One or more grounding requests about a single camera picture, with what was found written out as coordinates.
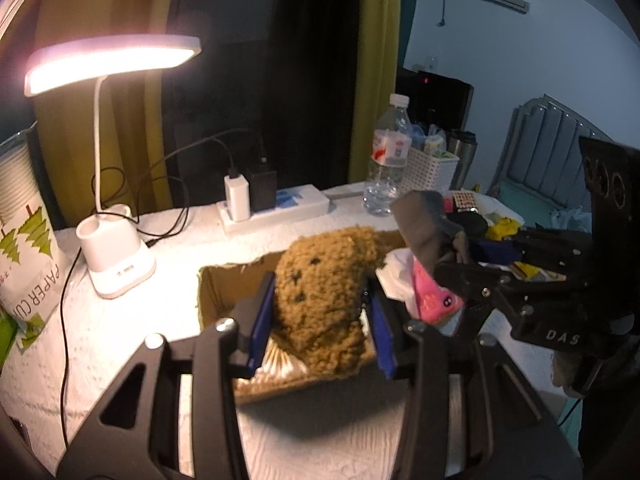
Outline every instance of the white tablecloth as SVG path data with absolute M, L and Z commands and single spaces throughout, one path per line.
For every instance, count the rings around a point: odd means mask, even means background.
M 147 215 L 142 228 L 163 232 L 176 210 Z M 174 340 L 199 332 L 196 314 L 197 272 L 207 265 L 250 262 L 281 251 L 300 235 L 354 224 L 395 229 L 392 218 L 374 218 L 358 197 L 333 201 L 329 214 L 226 238 L 213 206 L 191 209 L 187 229 L 156 244 L 156 273 L 116 300 L 99 298 L 81 258 L 73 287 L 65 299 L 70 352 L 66 394 L 70 438 L 112 377 L 146 335 Z M 73 256 L 78 241 L 71 229 L 56 233 L 60 246 Z M 64 451 L 60 430 L 60 383 L 64 350 L 59 311 L 24 354 L 13 348 L 0 377 L 0 402 L 9 415 L 27 425 L 34 452 L 54 471 Z M 554 412 L 564 396 L 550 380 L 551 353 L 512 341 L 504 317 L 494 312 L 485 326 L 498 336 L 542 393 Z M 192 474 L 189 387 L 183 381 L 180 407 L 180 469 Z M 254 479 L 383 479 L 388 478 L 398 445 L 406 385 L 385 381 L 375 367 L 359 377 L 238 409 L 249 472 Z

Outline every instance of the lamp head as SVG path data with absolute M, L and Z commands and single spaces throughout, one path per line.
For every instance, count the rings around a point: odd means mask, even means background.
M 171 68 L 197 56 L 200 40 L 173 34 L 123 34 L 41 48 L 27 61 L 24 95 L 111 74 Z

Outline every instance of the lamp neck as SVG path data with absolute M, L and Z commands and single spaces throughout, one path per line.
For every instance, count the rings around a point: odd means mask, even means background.
M 95 212 L 102 212 L 100 199 L 100 87 L 107 76 L 100 76 L 95 80 L 94 88 L 94 160 L 95 160 Z

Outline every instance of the brown plush toy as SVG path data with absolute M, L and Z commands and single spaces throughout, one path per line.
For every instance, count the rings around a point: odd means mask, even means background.
M 318 374 L 350 375 L 365 351 L 360 325 L 367 271 L 384 265 L 387 247 L 372 228 L 300 238 L 276 266 L 272 336 Z

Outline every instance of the white basket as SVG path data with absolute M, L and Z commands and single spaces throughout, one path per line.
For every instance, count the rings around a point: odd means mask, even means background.
M 444 193 L 451 187 L 459 160 L 457 156 L 448 152 L 446 156 L 433 156 L 409 148 L 409 156 L 399 186 L 400 193 L 414 189 Z

